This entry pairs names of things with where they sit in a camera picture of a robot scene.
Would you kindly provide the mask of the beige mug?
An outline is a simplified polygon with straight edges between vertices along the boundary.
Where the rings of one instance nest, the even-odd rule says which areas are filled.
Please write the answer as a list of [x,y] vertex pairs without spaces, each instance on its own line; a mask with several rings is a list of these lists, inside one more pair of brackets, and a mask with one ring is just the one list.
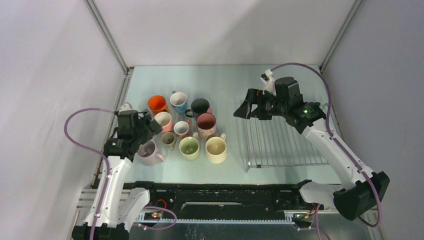
[[177,136],[172,131],[165,132],[161,136],[161,143],[165,147],[169,148],[171,151],[174,150],[176,142],[177,142]]

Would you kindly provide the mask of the white lilac mug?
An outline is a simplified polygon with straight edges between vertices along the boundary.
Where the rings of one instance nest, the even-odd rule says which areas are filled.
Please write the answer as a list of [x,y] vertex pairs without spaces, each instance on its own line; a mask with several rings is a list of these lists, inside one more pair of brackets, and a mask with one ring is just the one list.
[[166,161],[166,158],[160,153],[157,144],[152,140],[140,145],[136,154],[145,166],[153,166]]

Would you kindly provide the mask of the orange mug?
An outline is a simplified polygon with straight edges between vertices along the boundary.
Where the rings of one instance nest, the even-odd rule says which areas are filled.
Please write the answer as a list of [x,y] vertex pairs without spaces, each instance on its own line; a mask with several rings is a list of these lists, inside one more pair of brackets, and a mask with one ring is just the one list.
[[155,116],[161,112],[168,112],[169,108],[166,99],[161,95],[154,95],[148,100],[148,107]]

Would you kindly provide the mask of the small pink cup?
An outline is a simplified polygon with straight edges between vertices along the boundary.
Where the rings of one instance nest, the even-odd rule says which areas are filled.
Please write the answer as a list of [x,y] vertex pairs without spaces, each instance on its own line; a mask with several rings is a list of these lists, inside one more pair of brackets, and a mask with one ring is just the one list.
[[173,131],[178,138],[184,139],[190,135],[190,127],[191,127],[191,121],[189,119],[181,120],[174,125]]

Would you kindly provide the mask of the light blue mug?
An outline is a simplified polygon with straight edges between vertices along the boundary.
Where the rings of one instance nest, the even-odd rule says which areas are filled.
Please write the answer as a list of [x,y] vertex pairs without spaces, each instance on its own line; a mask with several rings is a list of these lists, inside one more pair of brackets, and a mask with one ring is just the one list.
[[180,91],[172,91],[169,101],[178,115],[184,115],[188,109],[187,95]]

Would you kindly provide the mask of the pale green cup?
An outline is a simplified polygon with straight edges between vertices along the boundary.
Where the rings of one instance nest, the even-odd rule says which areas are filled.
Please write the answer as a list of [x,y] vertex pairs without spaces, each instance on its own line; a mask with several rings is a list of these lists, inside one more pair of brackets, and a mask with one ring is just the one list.
[[198,132],[194,132],[192,136],[183,138],[179,143],[179,151],[187,161],[195,161],[200,156],[201,150],[198,137]]

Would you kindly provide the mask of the pink patterned mug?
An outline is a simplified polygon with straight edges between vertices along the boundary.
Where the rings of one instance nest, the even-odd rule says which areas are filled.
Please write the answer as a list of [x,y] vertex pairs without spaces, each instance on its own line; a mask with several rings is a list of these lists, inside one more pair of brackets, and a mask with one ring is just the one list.
[[213,115],[213,110],[208,108],[205,113],[198,116],[196,120],[197,130],[199,136],[207,140],[214,137],[217,131],[217,120]]

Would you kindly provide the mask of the cream cup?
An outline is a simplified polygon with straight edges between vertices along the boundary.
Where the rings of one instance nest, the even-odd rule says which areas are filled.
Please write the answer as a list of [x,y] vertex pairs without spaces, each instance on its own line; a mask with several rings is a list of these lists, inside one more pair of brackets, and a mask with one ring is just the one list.
[[227,135],[222,133],[220,136],[211,137],[205,144],[206,159],[213,164],[220,164],[227,159],[228,148],[226,143]]

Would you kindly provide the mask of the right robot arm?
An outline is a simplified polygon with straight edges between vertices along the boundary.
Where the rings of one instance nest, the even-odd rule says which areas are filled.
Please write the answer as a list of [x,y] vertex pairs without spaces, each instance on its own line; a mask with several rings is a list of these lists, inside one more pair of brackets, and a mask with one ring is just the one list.
[[283,117],[318,149],[341,182],[333,185],[304,180],[293,187],[291,204],[297,209],[304,209],[310,203],[333,207],[350,221],[360,219],[376,207],[381,217],[381,201],[390,183],[388,175],[383,171],[375,172],[353,153],[331,129],[329,117],[320,103],[304,101],[299,83],[293,77],[268,83],[273,86],[271,89],[248,89],[234,117],[262,121]]

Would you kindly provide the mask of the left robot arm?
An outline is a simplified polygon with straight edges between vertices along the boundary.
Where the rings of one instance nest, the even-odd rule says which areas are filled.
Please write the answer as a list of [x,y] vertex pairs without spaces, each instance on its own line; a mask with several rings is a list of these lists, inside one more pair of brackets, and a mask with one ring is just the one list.
[[158,194],[142,187],[130,191],[120,203],[124,182],[140,146],[151,141],[163,128],[148,109],[114,111],[117,126],[103,150],[91,147],[89,151],[103,159],[100,182],[88,215],[82,225],[74,226],[74,240],[127,240],[135,218],[145,208],[153,208]]

